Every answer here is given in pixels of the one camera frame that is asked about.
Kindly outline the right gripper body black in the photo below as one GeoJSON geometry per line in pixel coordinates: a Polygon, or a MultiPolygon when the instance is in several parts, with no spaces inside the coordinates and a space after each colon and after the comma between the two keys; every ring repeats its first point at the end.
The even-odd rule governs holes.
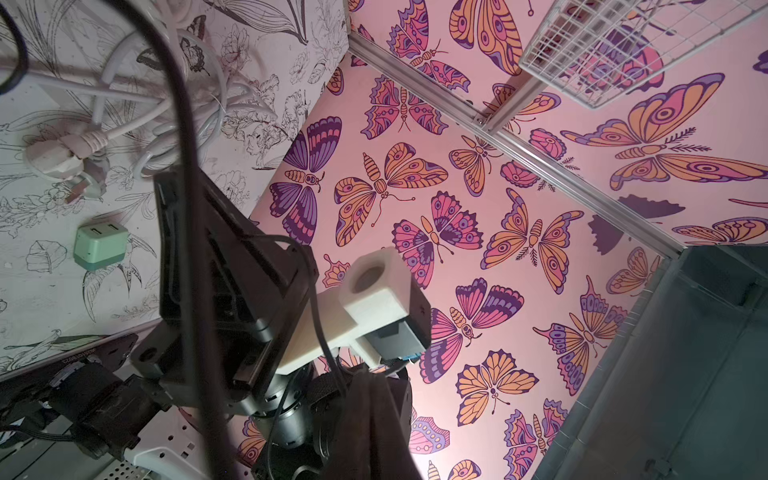
{"type": "MultiPolygon", "coordinates": [[[[153,179],[161,234],[161,322],[139,344],[131,361],[162,402],[200,405],[187,380],[182,347],[179,209],[184,201],[175,171],[153,179]]],[[[288,343],[309,302],[318,272],[308,247],[283,247],[266,239],[209,179],[203,178],[202,223],[212,286],[213,320],[224,374],[227,414],[265,407],[288,343]]]]}

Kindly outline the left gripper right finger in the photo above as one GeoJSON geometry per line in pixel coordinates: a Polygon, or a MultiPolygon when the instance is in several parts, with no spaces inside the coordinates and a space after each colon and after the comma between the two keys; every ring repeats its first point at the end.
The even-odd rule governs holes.
{"type": "Polygon", "coordinates": [[[408,379],[373,376],[370,478],[421,479],[409,449],[412,387],[408,379]]]}

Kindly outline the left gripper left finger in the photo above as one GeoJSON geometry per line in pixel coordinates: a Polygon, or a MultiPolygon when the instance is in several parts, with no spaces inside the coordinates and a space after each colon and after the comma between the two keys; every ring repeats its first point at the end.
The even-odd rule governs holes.
{"type": "Polygon", "coordinates": [[[371,414],[373,375],[364,370],[352,377],[342,414],[331,443],[323,478],[371,478],[371,414]]]}

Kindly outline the green charger adapter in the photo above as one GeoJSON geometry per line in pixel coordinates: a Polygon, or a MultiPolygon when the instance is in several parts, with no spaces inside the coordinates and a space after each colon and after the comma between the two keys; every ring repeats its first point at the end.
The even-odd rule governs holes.
{"type": "Polygon", "coordinates": [[[127,252],[129,232],[114,222],[84,225],[77,229],[73,260],[86,271],[121,262],[127,252]]]}

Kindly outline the white power strip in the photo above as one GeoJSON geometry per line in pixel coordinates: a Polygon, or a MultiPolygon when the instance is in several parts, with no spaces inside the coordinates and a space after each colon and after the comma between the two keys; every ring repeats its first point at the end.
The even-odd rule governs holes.
{"type": "Polygon", "coordinates": [[[203,438],[178,408],[159,411],[138,438],[135,447],[124,451],[124,459],[132,465],[163,479],[210,478],[203,438]]]}

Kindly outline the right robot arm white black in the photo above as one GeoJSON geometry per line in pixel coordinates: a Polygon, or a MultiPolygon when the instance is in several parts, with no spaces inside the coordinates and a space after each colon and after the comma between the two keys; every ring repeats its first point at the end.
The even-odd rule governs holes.
{"type": "Polygon", "coordinates": [[[167,479],[415,479],[405,367],[430,304],[393,249],[315,289],[312,251],[267,235],[209,180],[184,234],[175,172],[154,180],[160,323],[1,384],[7,440],[63,440],[167,479]]]}

